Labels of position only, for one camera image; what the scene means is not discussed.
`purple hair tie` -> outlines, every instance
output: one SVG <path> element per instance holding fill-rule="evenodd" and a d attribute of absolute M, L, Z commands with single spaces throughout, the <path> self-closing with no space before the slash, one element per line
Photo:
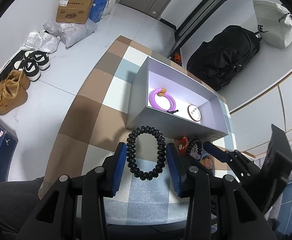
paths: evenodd
<path fill-rule="evenodd" d="M 173 97 L 172 97 L 170 94 L 168 94 L 168 93 L 164 93 L 164 95 L 163 95 L 163 97 L 166 97 L 166 98 L 168 99 L 169 103 L 170 103 L 170 108 L 169 108 L 168 110 L 161 108 L 161 107 L 156 103 L 156 101 L 155 101 L 155 95 L 156 95 L 157 93 L 161 93 L 161 90 L 162 90 L 162 88 L 157 88 L 157 89 L 155 89 L 155 90 L 153 90 L 153 91 L 151 91 L 151 92 L 149 93 L 148 99 L 149 99 L 149 102 L 150 102 L 151 106 L 152 106 L 153 108 L 156 108 L 156 109 L 158 109 L 158 110 L 162 110 L 162 111 L 165 111 L 165 112 L 166 112 L 166 111 L 174 111 L 174 110 L 176 109 L 176 102 L 175 102 L 175 100 L 173 99 Z"/>

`screw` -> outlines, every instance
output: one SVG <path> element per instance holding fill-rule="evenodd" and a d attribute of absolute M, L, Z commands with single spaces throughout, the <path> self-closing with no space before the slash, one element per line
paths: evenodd
<path fill-rule="evenodd" d="M 226 174 L 226 175 L 225 175 L 225 179 L 226 179 L 227 181 L 233 181 L 233 180 L 234 180 L 234 177 L 231 176 L 230 174 Z"/>
<path fill-rule="evenodd" d="M 193 173 L 196 173 L 198 171 L 198 168 L 196 166 L 190 166 L 189 167 L 189 171 L 193 172 Z"/>
<path fill-rule="evenodd" d="M 68 176 L 67 175 L 62 175 L 59 177 L 59 181 L 60 182 L 64 182 L 64 181 L 67 181 L 68 180 Z"/>
<path fill-rule="evenodd" d="M 95 168 L 96 173 L 102 173 L 103 171 L 104 171 L 104 168 L 101 166 Z"/>

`gray fabric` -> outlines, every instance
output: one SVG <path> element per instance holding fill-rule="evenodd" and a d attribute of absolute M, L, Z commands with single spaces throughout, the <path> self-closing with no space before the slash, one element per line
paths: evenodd
<path fill-rule="evenodd" d="M 0 182 L 0 230 L 7 240 L 15 240 L 35 206 L 43 177 L 31 181 Z"/>
<path fill-rule="evenodd" d="M 283 195 L 283 193 L 281 193 L 281 195 L 278 197 L 276 202 L 273 204 L 272 209 L 269 213 L 269 218 L 274 218 L 274 219 L 278 218 L 280 207 L 281 207 L 281 202 L 282 202 L 282 195 Z"/>

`white bag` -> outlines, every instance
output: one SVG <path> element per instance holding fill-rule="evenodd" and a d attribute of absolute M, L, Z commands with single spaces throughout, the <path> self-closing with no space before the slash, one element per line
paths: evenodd
<path fill-rule="evenodd" d="M 54 20 L 49 20 L 43 26 L 50 34 L 60 36 L 66 47 L 85 39 L 97 29 L 97 24 L 91 19 L 87 19 L 85 24 L 57 23 Z"/>
<path fill-rule="evenodd" d="M 105 9 L 103 11 L 102 19 L 107 19 L 110 16 L 116 0 L 106 0 L 106 1 L 107 1 L 107 4 L 106 4 Z"/>
<path fill-rule="evenodd" d="M 40 50 L 53 53 L 57 50 L 60 39 L 45 31 L 34 30 L 29 33 L 26 41 L 21 46 L 21 50 Z"/>
<path fill-rule="evenodd" d="M 258 31 L 262 39 L 276 47 L 285 48 L 292 41 L 292 15 L 280 4 L 253 0 Z"/>

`black bracelet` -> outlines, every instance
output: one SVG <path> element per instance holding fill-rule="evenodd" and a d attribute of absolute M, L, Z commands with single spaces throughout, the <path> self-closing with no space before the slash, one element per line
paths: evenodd
<path fill-rule="evenodd" d="M 198 147 L 198 154 L 201 155 L 201 153 L 202 153 L 202 144 L 201 144 L 201 141 L 198 138 L 194 138 L 189 142 L 188 147 L 185 150 L 185 154 L 190 154 L 190 152 L 193 149 L 193 147 L 195 146 L 195 144 L 197 144 L 197 147 Z"/>
<path fill-rule="evenodd" d="M 158 149 L 158 156 L 157 156 L 157 164 L 155 168 L 153 168 L 150 172 L 143 172 L 137 167 L 136 163 L 136 138 L 143 134 L 143 133 L 149 133 L 153 135 L 157 140 L 157 149 Z M 164 135 L 160 132 L 160 130 L 157 130 L 155 127 L 150 126 L 141 126 L 140 128 L 137 127 L 136 130 L 132 130 L 132 132 L 128 135 L 127 138 L 127 162 L 128 167 L 130 168 L 130 172 L 134 174 L 136 178 L 140 178 L 141 180 L 152 180 L 153 178 L 157 178 L 159 173 L 162 173 L 163 167 L 165 167 L 165 161 L 166 161 L 166 143 L 165 143 Z"/>

